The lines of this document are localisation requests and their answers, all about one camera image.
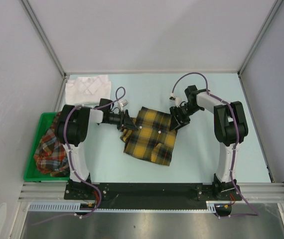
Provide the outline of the yellow plaid long sleeve shirt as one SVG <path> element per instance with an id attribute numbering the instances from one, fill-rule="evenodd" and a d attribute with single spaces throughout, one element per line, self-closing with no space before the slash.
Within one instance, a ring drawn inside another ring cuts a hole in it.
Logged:
<path id="1" fill-rule="evenodd" d="M 137 131 L 124 129 L 124 153 L 139 160 L 169 166 L 177 131 L 170 130 L 170 114 L 142 107 L 133 118 Z"/>

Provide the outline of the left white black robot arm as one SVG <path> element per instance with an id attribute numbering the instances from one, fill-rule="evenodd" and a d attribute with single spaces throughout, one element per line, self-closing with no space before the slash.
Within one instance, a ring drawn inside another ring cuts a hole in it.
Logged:
<path id="1" fill-rule="evenodd" d="M 130 118 L 128 110 L 112 112 L 113 101 L 100 99 L 99 105 L 64 105 L 55 128 L 55 136 L 63 145 L 70 168 L 69 184 L 76 186 L 75 193 L 82 199 L 93 193 L 90 172 L 86 165 L 83 142 L 87 137 L 90 123 L 115 125 L 119 131 L 137 131 L 138 127 Z"/>

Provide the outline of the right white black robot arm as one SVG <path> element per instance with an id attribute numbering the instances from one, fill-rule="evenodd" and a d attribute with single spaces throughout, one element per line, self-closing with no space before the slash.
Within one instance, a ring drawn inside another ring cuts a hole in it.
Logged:
<path id="1" fill-rule="evenodd" d="M 214 134 L 220 143 L 219 163 L 214 174 L 211 194 L 217 200 L 242 200 L 237 185 L 235 167 L 240 144 L 248 135 L 249 129 L 241 102 L 227 102 L 209 90 L 199 90 L 195 85 L 184 91 L 187 102 L 181 104 L 178 97 L 171 93 L 170 100 L 175 105 L 169 108 L 171 115 L 170 130 L 179 130 L 190 124 L 190 116 L 198 111 L 207 110 L 213 114 Z"/>

